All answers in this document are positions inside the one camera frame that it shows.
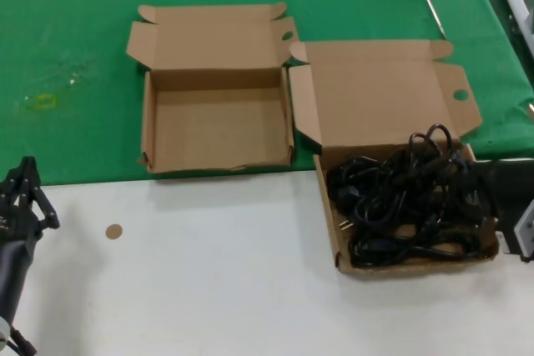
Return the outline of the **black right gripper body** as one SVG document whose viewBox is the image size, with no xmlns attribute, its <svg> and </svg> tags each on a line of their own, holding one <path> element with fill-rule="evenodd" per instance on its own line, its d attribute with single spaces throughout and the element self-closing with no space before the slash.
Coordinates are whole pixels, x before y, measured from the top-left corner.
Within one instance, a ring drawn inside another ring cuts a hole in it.
<svg viewBox="0 0 534 356">
<path fill-rule="evenodd" d="M 496 204 L 498 227 L 512 231 L 533 227 L 533 159 L 515 158 L 475 163 Z"/>
</svg>

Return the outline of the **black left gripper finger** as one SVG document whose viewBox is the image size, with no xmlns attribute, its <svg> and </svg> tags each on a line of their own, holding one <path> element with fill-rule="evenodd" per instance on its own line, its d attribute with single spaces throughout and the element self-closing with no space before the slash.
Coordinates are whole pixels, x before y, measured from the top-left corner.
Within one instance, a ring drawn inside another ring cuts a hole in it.
<svg viewBox="0 0 534 356">
<path fill-rule="evenodd" d="M 41 222 L 43 228 L 58 229 L 58 215 L 41 188 L 37 161 L 35 157 L 26 157 L 25 160 L 24 185 L 28 202 L 35 202 L 43 212 L 44 219 Z"/>
<path fill-rule="evenodd" d="M 12 205 L 20 194 L 20 188 L 25 179 L 28 157 L 23 157 L 21 163 L 8 171 L 1 182 L 1 205 Z"/>
</svg>

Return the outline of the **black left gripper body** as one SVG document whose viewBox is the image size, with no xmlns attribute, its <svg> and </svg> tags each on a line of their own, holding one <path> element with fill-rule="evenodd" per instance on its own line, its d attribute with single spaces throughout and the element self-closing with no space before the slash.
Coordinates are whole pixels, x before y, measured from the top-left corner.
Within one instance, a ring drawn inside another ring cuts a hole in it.
<svg viewBox="0 0 534 356">
<path fill-rule="evenodd" d="M 28 269 L 40 237 L 33 212 L 34 193 L 24 193 L 19 204 L 1 195 L 1 317 L 14 318 Z"/>
</svg>

